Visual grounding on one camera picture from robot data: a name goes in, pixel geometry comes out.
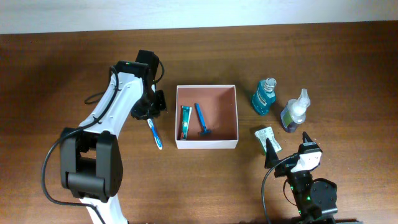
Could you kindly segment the green toothpaste tube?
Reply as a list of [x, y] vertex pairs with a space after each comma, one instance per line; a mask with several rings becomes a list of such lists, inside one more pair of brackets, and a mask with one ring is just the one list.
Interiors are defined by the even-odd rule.
[[192, 113], [191, 106], [182, 106], [182, 123], [181, 123], [181, 134], [180, 134], [180, 140], [182, 141], [187, 140], [191, 113]]

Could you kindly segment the blue white toothbrush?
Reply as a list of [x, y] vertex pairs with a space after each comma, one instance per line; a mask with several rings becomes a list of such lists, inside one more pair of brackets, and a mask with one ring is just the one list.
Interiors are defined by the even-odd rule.
[[160, 140], [159, 135], [157, 134], [157, 131], [156, 131], [156, 128], [155, 128], [153, 120], [152, 119], [148, 119], [147, 123], [148, 123], [148, 125], [149, 125], [149, 127], [150, 127], [150, 129], [152, 131], [152, 134], [154, 136], [154, 140], [155, 140], [155, 143], [156, 143], [158, 149], [162, 150], [163, 149], [162, 142]]

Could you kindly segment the teal mouthwash bottle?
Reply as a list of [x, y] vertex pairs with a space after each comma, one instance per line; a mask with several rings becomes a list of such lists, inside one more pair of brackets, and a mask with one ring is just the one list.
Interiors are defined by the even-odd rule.
[[252, 106], [257, 114], [261, 116], [268, 114], [271, 105], [276, 101], [274, 91], [276, 84], [277, 82], [274, 78], [267, 78], [259, 81], [257, 90], [251, 98]]

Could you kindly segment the blue disposable razor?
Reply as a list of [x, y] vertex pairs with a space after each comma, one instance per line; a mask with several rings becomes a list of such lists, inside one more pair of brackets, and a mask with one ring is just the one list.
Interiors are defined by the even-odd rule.
[[195, 103], [195, 108], [197, 110], [197, 114], [198, 114], [199, 121], [201, 124], [201, 132], [199, 132], [199, 135], [203, 136], [203, 135], [211, 134], [212, 130], [210, 130], [206, 127], [205, 119], [203, 117], [200, 105], [198, 103]]

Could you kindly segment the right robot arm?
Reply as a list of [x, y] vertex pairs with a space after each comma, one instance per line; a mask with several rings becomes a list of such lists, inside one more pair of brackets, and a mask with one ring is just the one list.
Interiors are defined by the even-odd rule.
[[261, 197], [266, 220], [270, 222], [267, 214], [264, 188], [271, 172], [274, 176], [286, 177], [295, 199], [299, 217], [296, 223], [335, 223], [333, 215], [338, 212], [337, 185], [327, 179], [312, 177], [311, 171], [320, 165], [323, 151], [318, 144], [311, 140], [306, 132], [302, 133], [303, 143], [299, 145], [298, 152], [279, 159], [270, 139], [266, 140], [266, 159], [264, 167], [268, 170], [265, 174]]

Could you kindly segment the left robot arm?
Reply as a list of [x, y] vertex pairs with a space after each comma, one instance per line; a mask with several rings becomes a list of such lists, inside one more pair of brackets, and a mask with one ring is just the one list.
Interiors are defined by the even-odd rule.
[[133, 62], [109, 69], [109, 85], [96, 108], [60, 139], [62, 187], [88, 208], [93, 223], [127, 223], [118, 199], [123, 164], [118, 137], [128, 116], [148, 121], [166, 109], [156, 89], [162, 66], [152, 51], [140, 50]]

